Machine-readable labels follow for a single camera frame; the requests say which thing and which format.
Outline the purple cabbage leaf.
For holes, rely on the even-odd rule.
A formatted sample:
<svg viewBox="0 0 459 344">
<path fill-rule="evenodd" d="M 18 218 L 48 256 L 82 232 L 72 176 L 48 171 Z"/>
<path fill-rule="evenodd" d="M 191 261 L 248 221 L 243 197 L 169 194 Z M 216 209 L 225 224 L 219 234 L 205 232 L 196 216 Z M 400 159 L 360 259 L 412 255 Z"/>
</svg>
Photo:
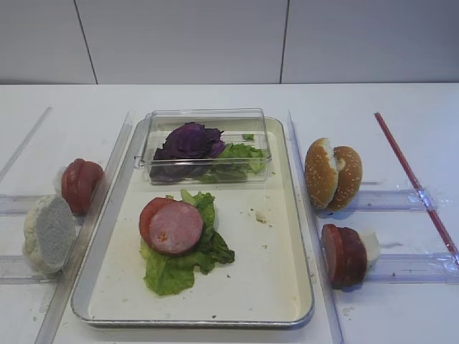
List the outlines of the purple cabbage leaf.
<svg viewBox="0 0 459 344">
<path fill-rule="evenodd" d="M 168 135 L 162 148 L 156 149 L 153 159 L 217 158 L 225 150 L 221 135 L 222 131 L 217 128 L 205 128 L 195 122 L 185 123 Z"/>
</svg>

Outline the clear plastic container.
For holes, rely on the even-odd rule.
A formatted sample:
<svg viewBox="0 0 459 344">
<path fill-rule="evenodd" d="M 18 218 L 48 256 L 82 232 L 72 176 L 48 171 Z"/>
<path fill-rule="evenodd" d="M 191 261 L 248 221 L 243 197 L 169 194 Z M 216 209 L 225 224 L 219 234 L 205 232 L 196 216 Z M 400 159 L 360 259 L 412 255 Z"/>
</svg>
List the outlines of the clear plastic container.
<svg viewBox="0 0 459 344">
<path fill-rule="evenodd" d="M 263 111 L 258 108 L 236 109 L 207 109 L 207 110 L 156 110 L 146 116 L 143 122 L 143 146 L 134 158 L 136 168 L 143 170 L 144 178 L 152 184 L 167 184 L 154 182 L 149 173 L 152 166 L 192 165 L 202 166 L 205 172 L 210 166 L 218 163 L 228 163 L 230 159 L 176 159 L 155 161 L 156 149 L 162 148 L 168 135 L 185 123 L 195 122 L 205 128 L 217 128 L 222 131 L 221 139 L 225 146 L 228 143 L 245 143 L 265 152 L 267 163 L 266 172 L 261 177 L 248 178 L 246 181 L 263 181 L 268 174 L 268 166 L 272 158 L 270 144 Z M 196 178 L 186 178 L 173 183 L 204 183 Z"/>
</svg>

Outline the green lettuce in container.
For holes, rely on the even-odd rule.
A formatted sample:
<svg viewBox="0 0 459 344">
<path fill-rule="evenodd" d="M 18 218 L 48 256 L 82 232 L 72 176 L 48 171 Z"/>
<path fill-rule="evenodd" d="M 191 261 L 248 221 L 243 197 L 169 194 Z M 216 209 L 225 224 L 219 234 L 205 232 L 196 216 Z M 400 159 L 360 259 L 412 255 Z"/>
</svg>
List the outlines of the green lettuce in container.
<svg viewBox="0 0 459 344">
<path fill-rule="evenodd" d="M 210 166 L 198 180 L 204 183 L 242 182 L 266 172 L 265 152 L 245 143 L 228 143 L 218 156 L 228 163 Z"/>
</svg>

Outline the bread crumb on tray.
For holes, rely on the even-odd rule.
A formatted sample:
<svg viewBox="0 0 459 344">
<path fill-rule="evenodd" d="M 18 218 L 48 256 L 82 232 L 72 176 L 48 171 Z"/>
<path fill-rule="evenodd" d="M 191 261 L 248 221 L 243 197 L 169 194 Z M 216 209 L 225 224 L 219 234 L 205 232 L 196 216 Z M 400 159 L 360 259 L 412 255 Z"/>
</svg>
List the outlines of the bread crumb on tray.
<svg viewBox="0 0 459 344">
<path fill-rule="evenodd" d="M 261 212 L 261 211 L 256 211 L 255 212 L 255 218 L 256 218 L 256 221 L 262 223 L 262 224 L 266 224 L 267 223 L 267 219 L 265 217 L 265 215 Z"/>
</svg>

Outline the green lettuce leaf on tray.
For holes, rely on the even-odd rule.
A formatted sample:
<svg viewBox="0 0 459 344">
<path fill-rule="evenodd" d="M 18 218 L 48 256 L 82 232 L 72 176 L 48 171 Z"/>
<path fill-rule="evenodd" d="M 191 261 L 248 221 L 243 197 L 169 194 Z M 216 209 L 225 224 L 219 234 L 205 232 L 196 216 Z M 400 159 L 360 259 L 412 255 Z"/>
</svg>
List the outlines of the green lettuce leaf on tray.
<svg viewBox="0 0 459 344">
<path fill-rule="evenodd" d="M 202 274 L 208 274 L 217 264 L 231 264 L 235 260 L 235 252 L 215 229 L 214 196 L 201 191 L 193 196 L 182 189 L 181 197 L 182 201 L 195 206 L 204 220 L 197 246 L 174 257 L 153 250 L 141 237 L 140 255 L 146 261 L 143 279 L 146 286 L 160 296 L 176 295 L 192 287 L 196 267 Z"/>
</svg>

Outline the left tomato slices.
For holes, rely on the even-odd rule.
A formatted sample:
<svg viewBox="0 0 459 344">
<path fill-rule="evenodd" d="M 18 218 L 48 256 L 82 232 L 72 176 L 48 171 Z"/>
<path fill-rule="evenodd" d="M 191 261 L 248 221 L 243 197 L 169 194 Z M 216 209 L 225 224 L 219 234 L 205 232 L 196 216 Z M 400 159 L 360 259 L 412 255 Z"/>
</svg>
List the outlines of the left tomato slices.
<svg viewBox="0 0 459 344">
<path fill-rule="evenodd" d="M 66 167 L 61 177 L 61 194 L 73 214 L 86 215 L 103 176 L 104 171 L 100 165 L 81 158 Z"/>
</svg>

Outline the white bread slice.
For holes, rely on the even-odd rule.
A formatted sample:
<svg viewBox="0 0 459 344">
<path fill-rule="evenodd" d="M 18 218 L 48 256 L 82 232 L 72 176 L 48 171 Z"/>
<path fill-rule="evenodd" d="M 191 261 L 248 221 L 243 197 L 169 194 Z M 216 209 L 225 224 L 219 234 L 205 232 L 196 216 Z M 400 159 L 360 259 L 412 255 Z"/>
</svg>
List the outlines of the white bread slice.
<svg viewBox="0 0 459 344">
<path fill-rule="evenodd" d="M 60 271 L 76 240 L 75 222 L 67 202 L 57 194 L 38 199 L 23 226 L 24 253 L 43 274 Z"/>
</svg>

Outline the purple cabbage in container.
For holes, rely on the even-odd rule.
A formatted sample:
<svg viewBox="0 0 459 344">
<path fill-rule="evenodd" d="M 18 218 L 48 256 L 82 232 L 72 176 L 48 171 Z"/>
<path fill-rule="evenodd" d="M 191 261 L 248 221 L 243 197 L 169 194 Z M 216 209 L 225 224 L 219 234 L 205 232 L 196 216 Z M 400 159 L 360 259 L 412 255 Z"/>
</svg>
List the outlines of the purple cabbage in container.
<svg viewBox="0 0 459 344">
<path fill-rule="evenodd" d="M 192 165 L 164 165 L 152 166 L 149 176 L 154 182 L 173 183 L 183 181 L 186 178 L 196 178 L 202 175 L 204 168 L 202 166 Z"/>
</svg>

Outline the pink ham slice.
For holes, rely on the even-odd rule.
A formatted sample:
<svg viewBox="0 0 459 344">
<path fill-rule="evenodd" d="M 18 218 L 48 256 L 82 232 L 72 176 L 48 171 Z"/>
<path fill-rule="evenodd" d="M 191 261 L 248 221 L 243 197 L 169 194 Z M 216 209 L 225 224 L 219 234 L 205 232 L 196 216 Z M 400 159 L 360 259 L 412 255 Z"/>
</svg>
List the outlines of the pink ham slice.
<svg viewBox="0 0 459 344">
<path fill-rule="evenodd" d="M 161 207 L 148 227 L 150 246 L 164 254 L 183 254 L 201 239 L 204 220 L 199 210 L 186 202 L 175 201 Z"/>
</svg>

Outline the sesame bun front half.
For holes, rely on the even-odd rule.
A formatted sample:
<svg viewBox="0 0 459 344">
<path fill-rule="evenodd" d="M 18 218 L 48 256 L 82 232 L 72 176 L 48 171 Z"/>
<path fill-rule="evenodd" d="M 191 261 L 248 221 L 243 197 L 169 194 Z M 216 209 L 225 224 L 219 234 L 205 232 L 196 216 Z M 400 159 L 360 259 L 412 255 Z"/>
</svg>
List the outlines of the sesame bun front half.
<svg viewBox="0 0 459 344">
<path fill-rule="evenodd" d="M 331 142 L 319 138 L 309 147 L 305 159 L 306 188 L 316 209 L 324 209 L 334 197 L 339 172 Z"/>
</svg>

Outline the sesame bun half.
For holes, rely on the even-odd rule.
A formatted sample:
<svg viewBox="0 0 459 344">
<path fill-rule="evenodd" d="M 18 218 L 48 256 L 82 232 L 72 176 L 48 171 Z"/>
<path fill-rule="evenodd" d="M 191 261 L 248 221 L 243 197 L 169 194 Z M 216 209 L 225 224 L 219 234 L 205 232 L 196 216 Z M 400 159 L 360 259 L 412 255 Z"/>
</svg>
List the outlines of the sesame bun half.
<svg viewBox="0 0 459 344">
<path fill-rule="evenodd" d="M 334 197 L 339 172 L 331 142 L 319 138 L 309 147 L 305 159 L 306 188 L 316 209 L 324 209 Z"/>
<path fill-rule="evenodd" d="M 353 148 L 338 146 L 333 152 L 338 163 L 338 185 L 328 209 L 340 211 L 346 208 L 357 195 L 363 168 L 360 155 Z"/>
</svg>

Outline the cream metal baking tray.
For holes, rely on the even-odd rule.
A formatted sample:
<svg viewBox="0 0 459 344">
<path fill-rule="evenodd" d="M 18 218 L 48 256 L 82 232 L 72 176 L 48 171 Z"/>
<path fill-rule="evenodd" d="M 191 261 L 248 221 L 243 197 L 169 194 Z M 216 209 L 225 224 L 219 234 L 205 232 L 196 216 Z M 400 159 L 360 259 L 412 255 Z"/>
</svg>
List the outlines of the cream metal baking tray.
<svg viewBox="0 0 459 344">
<path fill-rule="evenodd" d="M 217 231 L 235 261 L 196 273 L 191 288 L 166 297 L 144 282 L 138 220 L 152 198 L 178 198 L 181 186 L 151 185 L 135 168 L 143 121 L 137 125 L 73 291 L 77 317 L 109 328 L 291 328 L 309 321 L 313 289 L 283 126 L 274 118 L 265 123 L 273 157 L 266 180 L 187 186 L 214 196 Z"/>
</svg>

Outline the sesame bun rear half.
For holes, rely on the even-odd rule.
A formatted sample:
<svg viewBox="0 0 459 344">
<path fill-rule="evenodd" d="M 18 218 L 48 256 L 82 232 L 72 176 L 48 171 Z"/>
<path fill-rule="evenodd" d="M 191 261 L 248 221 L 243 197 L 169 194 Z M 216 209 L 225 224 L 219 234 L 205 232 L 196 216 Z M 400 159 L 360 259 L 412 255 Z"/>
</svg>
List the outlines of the sesame bun rear half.
<svg viewBox="0 0 459 344">
<path fill-rule="evenodd" d="M 333 152 L 338 163 L 338 185 L 328 209 L 340 211 L 346 208 L 357 195 L 363 168 L 360 155 L 353 148 L 338 146 Z"/>
</svg>

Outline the right sausage slice front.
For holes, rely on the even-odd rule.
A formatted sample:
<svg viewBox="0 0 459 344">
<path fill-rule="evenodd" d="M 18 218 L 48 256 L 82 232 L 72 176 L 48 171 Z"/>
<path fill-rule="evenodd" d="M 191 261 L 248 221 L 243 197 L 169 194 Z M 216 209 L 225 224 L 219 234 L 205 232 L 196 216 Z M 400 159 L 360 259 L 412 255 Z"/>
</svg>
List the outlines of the right sausage slice front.
<svg viewBox="0 0 459 344">
<path fill-rule="evenodd" d="M 325 224 L 321 241 L 326 255 L 328 277 L 332 287 L 338 289 L 344 279 L 344 244 L 338 227 Z"/>
</svg>

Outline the sausage slice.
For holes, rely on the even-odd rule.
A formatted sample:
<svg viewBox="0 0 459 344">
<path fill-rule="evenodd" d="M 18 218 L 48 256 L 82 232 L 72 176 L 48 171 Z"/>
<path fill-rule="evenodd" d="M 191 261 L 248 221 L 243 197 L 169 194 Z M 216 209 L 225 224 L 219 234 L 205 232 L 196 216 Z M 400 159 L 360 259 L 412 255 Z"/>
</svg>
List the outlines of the sausage slice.
<svg viewBox="0 0 459 344">
<path fill-rule="evenodd" d="M 339 228 L 344 248 L 344 272 L 342 285 L 350 287 L 363 281 L 367 268 L 366 248 L 357 231 Z"/>
<path fill-rule="evenodd" d="M 338 289 L 344 279 L 344 244 L 338 227 L 325 224 L 321 241 L 326 255 L 328 277 L 332 287 Z"/>
</svg>

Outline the right sausage slice rear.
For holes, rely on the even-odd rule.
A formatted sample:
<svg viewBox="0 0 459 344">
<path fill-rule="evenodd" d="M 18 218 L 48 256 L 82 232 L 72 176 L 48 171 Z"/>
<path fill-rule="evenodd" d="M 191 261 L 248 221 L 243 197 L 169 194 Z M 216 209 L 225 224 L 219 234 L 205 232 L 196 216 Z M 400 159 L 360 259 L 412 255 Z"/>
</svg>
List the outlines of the right sausage slice rear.
<svg viewBox="0 0 459 344">
<path fill-rule="evenodd" d="M 339 228 L 344 248 L 344 272 L 342 285 L 350 287 L 363 281 L 367 268 L 366 248 L 357 231 Z"/>
</svg>

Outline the white holder block right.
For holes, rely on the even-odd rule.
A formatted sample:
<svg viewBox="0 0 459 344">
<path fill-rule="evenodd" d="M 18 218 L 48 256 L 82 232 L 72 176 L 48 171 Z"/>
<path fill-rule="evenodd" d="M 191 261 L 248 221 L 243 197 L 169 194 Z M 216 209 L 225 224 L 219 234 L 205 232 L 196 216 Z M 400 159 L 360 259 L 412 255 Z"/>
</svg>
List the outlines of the white holder block right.
<svg viewBox="0 0 459 344">
<path fill-rule="evenodd" d="M 376 232 L 369 230 L 360 231 L 359 237 L 366 250 L 367 268 L 369 269 L 379 258 L 379 240 L 377 239 Z"/>
</svg>

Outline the clear strip far left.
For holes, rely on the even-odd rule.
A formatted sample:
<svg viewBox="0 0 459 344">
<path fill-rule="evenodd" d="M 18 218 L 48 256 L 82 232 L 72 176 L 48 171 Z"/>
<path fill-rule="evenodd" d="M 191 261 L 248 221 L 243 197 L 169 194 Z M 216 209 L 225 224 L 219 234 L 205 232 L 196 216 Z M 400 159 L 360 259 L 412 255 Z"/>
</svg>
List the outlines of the clear strip far left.
<svg viewBox="0 0 459 344">
<path fill-rule="evenodd" d="M 9 159 L 7 162 L 3 165 L 0 171 L 0 181 L 3 181 L 4 177 L 7 175 L 7 173 L 10 171 L 11 167 L 15 164 L 16 160 L 19 158 L 19 156 L 22 154 L 24 149 L 27 147 L 31 139 L 35 136 L 37 131 L 40 129 L 42 124 L 46 121 L 46 119 L 49 117 L 49 115 L 52 113 L 53 107 L 49 106 L 47 107 L 44 112 L 40 115 L 36 123 L 33 125 L 33 127 L 30 129 L 30 131 L 24 136 L 23 140 L 21 143 L 15 148 L 13 153 L 10 155 Z"/>
</svg>

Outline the red plastic strip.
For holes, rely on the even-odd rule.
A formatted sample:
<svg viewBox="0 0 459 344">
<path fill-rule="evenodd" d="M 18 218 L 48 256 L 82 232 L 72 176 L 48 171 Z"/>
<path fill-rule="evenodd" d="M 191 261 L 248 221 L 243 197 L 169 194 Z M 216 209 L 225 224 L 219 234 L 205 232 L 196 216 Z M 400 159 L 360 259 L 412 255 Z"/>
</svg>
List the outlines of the red plastic strip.
<svg viewBox="0 0 459 344">
<path fill-rule="evenodd" d="M 382 129 L 386 139 L 388 140 L 394 154 L 396 155 L 399 163 L 401 164 L 402 168 L 404 169 L 405 174 L 407 175 L 410 183 L 416 190 L 417 195 L 419 196 L 421 202 L 423 203 L 427 214 L 429 215 L 432 223 L 434 224 L 435 228 L 437 229 L 438 234 L 440 235 L 443 243 L 447 250 L 452 254 L 453 258 L 455 259 L 456 263 L 458 263 L 458 248 L 456 247 L 454 241 L 452 240 L 450 234 L 448 233 L 444 223 L 440 219 L 437 211 L 434 209 L 431 200 L 427 197 L 427 194 L 422 187 L 421 183 L 417 179 L 414 171 L 412 170 L 410 164 L 408 163 L 407 159 L 405 158 L 401 148 L 399 147 L 398 143 L 396 142 L 394 136 L 392 135 L 390 129 L 388 128 L 387 124 L 385 123 L 382 115 L 378 112 L 374 113 L 374 117 L 378 122 L 380 128 Z"/>
</svg>

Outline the clear rail upper right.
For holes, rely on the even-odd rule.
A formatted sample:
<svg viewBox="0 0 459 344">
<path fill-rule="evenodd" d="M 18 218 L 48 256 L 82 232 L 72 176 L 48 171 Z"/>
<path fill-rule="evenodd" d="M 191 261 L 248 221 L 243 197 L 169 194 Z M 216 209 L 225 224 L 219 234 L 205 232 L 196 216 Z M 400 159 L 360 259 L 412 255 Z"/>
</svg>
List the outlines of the clear rail upper right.
<svg viewBox="0 0 459 344">
<path fill-rule="evenodd" d="M 424 189 L 359 191 L 349 211 L 436 211 L 437 201 Z"/>
</svg>

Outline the clear rail lower right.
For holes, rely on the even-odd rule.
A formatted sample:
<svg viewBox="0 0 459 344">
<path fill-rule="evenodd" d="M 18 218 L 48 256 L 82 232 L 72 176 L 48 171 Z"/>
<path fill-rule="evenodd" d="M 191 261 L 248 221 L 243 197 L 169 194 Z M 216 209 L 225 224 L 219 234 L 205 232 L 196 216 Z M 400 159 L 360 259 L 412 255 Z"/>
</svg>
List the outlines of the clear rail lower right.
<svg viewBox="0 0 459 344">
<path fill-rule="evenodd" d="M 365 282 L 458 284 L 458 263 L 451 254 L 382 254 Z"/>
</svg>

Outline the clear rail upper left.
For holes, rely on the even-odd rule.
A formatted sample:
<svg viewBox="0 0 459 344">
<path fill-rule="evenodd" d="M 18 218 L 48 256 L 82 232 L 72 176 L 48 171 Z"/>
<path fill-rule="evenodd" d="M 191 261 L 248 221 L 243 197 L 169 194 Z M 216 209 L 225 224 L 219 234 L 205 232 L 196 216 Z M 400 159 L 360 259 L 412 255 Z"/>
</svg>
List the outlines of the clear rail upper left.
<svg viewBox="0 0 459 344">
<path fill-rule="evenodd" d="M 0 196 L 1 216 L 21 216 L 36 204 L 41 196 L 10 196 L 2 194 Z"/>
</svg>

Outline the clear divider rail left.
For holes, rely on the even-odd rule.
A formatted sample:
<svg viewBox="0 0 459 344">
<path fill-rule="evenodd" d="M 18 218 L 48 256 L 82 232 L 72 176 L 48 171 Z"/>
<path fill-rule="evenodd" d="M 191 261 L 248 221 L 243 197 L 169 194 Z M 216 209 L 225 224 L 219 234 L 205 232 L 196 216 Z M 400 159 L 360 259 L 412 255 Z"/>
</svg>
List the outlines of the clear divider rail left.
<svg viewBox="0 0 459 344">
<path fill-rule="evenodd" d="M 55 288 L 55 293 L 49 303 L 49 307 L 47 308 L 41 327 L 35 339 L 36 344 L 54 342 L 62 315 L 72 294 L 82 261 L 84 260 L 85 253 L 93 236 L 93 232 L 105 203 L 105 199 L 107 198 L 111 183 L 115 178 L 118 165 L 130 137 L 132 126 L 133 117 L 130 113 L 127 113 L 112 153 L 108 159 L 107 166 L 105 167 L 103 179 L 94 193 L 93 202 L 82 222 L 81 229 L 68 257 L 67 264 L 60 275 Z"/>
</svg>

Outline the clear rail lower left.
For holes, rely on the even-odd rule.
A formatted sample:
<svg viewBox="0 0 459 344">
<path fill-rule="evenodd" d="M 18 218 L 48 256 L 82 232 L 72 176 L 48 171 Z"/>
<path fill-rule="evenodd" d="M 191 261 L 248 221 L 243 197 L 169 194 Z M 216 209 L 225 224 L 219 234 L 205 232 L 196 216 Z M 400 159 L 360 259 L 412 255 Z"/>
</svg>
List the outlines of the clear rail lower left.
<svg viewBox="0 0 459 344">
<path fill-rule="evenodd" d="M 22 255 L 1 255 L 0 268 L 2 285 L 41 284 L 56 280 L 55 276 L 40 273 Z"/>
</svg>

